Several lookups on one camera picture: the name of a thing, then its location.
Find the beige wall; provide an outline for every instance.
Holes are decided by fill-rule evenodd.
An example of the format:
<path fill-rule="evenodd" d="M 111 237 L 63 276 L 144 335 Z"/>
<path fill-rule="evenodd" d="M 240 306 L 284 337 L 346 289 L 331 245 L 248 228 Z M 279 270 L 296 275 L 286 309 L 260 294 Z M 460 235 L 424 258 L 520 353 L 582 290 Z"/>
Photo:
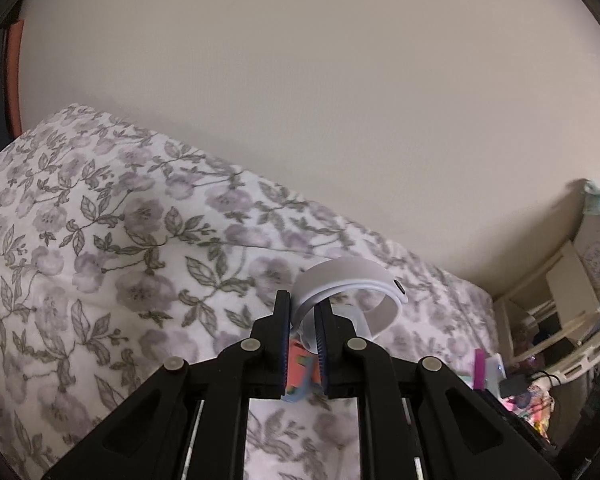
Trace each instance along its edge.
<path fill-rule="evenodd" d="M 81 102 L 275 179 L 502 290 L 600 184 L 579 0 L 26 0 L 26 127 Z"/>

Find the watch band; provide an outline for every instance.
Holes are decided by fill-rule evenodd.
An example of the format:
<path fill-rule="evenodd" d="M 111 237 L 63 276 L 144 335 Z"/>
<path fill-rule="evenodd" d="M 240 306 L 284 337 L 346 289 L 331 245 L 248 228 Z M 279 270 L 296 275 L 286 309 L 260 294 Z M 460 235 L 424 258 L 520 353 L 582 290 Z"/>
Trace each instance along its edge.
<path fill-rule="evenodd" d="M 357 257 L 328 260 L 300 274 L 291 288 L 292 333 L 300 330 L 302 320 L 317 303 L 352 289 L 377 290 L 384 294 L 378 306 L 363 312 L 372 337 L 389 328 L 402 304 L 408 301 L 402 285 L 379 264 Z"/>

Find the floral blanket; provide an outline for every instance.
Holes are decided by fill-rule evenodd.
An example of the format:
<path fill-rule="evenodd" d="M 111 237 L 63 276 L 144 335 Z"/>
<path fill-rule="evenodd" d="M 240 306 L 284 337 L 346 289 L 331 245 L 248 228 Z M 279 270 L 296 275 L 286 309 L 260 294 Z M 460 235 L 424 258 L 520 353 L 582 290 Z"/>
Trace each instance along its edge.
<path fill-rule="evenodd" d="M 327 258 L 379 262 L 409 297 L 380 339 L 459 372 L 496 346 L 490 297 L 286 187 L 72 105 L 0 153 L 0 450 L 54 462 L 164 359 L 215 357 Z M 363 308 L 363 292 L 349 301 Z M 356 407 L 253 401 L 251 480 L 359 478 Z"/>

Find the leaf pattern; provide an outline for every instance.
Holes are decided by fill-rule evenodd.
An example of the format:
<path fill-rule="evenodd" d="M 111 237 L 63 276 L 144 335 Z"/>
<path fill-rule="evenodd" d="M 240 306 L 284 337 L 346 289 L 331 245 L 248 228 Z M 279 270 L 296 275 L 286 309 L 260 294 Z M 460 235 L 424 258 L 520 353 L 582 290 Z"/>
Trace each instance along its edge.
<path fill-rule="evenodd" d="M 378 339 L 394 355 L 465 372 L 473 348 L 496 345 L 486 293 L 378 233 L 128 121 L 61 110 L 0 153 L 0 450 L 39 480 L 166 356 L 215 357 L 300 272 L 347 255 L 407 291 Z M 338 300 L 373 306 L 360 292 Z M 357 477 L 354 402 L 250 410 L 252 480 Z"/>

